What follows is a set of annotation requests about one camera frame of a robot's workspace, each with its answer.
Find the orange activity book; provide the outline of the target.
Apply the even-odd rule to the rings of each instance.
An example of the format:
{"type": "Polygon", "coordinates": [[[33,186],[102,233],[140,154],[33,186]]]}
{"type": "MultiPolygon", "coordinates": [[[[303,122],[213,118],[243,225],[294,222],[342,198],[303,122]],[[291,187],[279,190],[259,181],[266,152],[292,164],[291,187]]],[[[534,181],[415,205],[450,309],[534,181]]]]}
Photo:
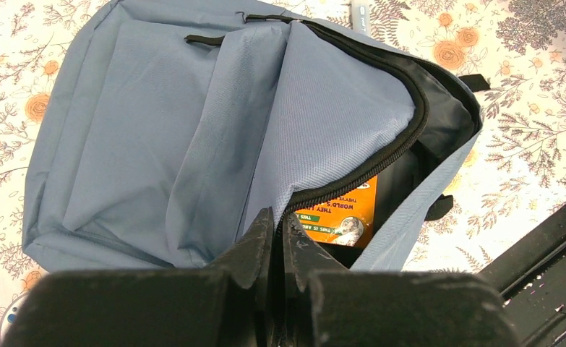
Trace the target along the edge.
{"type": "Polygon", "coordinates": [[[316,242],[363,249],[373,237],[376,176],[339,197],[296,211],[307,235],[316,242]]]}

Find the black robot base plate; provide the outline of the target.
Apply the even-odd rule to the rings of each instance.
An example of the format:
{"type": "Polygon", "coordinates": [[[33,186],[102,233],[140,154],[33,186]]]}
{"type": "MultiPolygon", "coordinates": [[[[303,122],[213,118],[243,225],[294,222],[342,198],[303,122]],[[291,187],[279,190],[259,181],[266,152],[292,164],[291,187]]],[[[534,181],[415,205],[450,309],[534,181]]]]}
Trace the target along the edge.
{"type": "Polygon", "coordinates": [[[522,346],[566,346],[566,203],[479,275],[505,300],[522,346]]]}

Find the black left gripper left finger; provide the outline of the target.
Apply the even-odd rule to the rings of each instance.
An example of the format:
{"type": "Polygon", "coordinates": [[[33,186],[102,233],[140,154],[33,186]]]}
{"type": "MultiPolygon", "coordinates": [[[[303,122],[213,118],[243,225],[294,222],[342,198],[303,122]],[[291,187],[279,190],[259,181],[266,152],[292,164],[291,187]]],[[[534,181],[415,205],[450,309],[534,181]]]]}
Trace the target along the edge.
{"type": "Polygon", "coordinates": [[[271,346],[273,213],[201,269],[72,271],[23,301],[4,346],[271,346]]]}

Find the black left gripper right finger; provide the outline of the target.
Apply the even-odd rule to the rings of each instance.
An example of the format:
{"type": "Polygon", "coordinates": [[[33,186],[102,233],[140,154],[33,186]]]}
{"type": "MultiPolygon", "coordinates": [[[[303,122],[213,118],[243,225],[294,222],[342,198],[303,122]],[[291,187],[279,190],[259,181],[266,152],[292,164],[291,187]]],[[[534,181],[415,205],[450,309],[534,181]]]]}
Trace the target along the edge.
{"type": "Polygon", "coordinates": [[[518,346],[499,294],[467,273],[354,272],[281,223],[287,346],[518,346]]]}

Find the blue grey backpack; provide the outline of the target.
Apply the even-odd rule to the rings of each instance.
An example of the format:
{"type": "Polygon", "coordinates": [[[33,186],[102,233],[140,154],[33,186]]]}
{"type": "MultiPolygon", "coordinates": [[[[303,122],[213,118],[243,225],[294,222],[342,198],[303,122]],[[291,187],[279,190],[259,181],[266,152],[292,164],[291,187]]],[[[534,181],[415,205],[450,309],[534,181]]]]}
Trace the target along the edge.
{"type": "Polygon", "coordinates": [[[459,77],[260,1],[110,1],[76,34],[25,181],[49,272],[202,267],[263,208],[332,210],[373,177],[351,263],[402,268],[482,128],[459,77]]]}

